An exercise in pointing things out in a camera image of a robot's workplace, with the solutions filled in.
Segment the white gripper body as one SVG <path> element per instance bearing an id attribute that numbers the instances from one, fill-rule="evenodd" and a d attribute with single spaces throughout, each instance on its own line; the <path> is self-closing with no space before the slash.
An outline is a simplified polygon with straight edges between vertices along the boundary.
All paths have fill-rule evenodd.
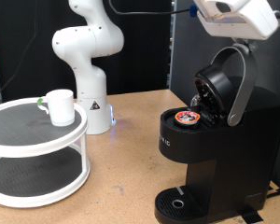
<path id="1" fill-rule="evenodd" d="M 266 40 L 279 22 L 267 0 L 193 0 L 211 36 Z"/>

